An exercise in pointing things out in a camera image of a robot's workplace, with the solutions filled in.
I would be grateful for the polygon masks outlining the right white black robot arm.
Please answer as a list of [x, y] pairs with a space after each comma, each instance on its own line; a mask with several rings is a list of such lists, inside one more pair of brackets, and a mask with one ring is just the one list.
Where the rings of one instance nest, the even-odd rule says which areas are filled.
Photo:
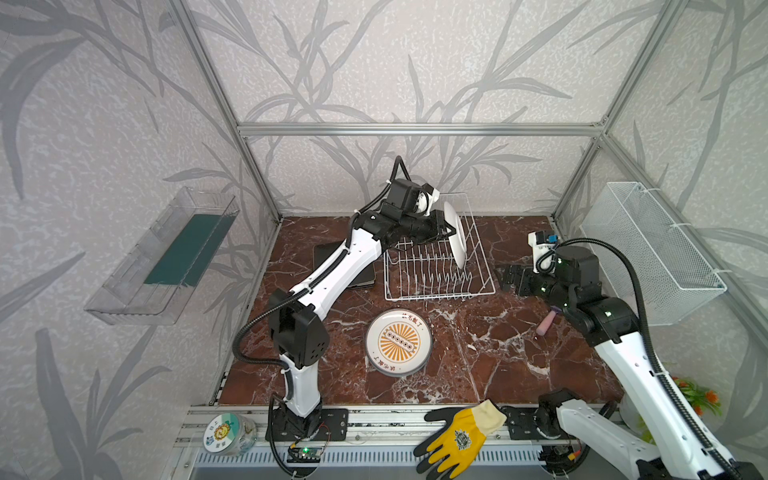
[[[604, 295], [593, 246], [625, 267], [635, 303]], [[532, 265], [495, 269], [505, 291], [538, 297], [561, 313], [610, 368], [654, 439], [645, 442], [594, 412], [562, 388], [539, 398], [539, 427], [568, 435], [598, 453], [628, 479], [759, 479], [750, 463], [737, 460], [704, 425], [657, 356], [639, 276], [617, 247], [598, 239], [556, 241], [533, 235]]]

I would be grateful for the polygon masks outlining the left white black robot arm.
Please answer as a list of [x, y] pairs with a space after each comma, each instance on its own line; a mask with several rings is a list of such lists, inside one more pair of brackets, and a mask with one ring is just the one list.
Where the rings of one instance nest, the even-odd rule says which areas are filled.
[[[440, 197], [432, 185], [414, 182], [397, 156], [384, 189], [351, 216], [342, 243], [307, 278], [288, 291], [276, 290], [266, 309], [235, 334], [231, 350], [236, 360], [277, 366], [284, 376], [285, 396], [272, 395], [269, 401], [268, 440], [309, 439], [320, 429], [318, 362], [330, 344], [324, 320], [365, 268], [402, 240], [413, 245], [449, 240], [453, 256], [465, 252], [460, 217], [450, 204], [439, 207]], [[249, 356], [241, 347], [262, 320], [268, 323], [275, 359]]]

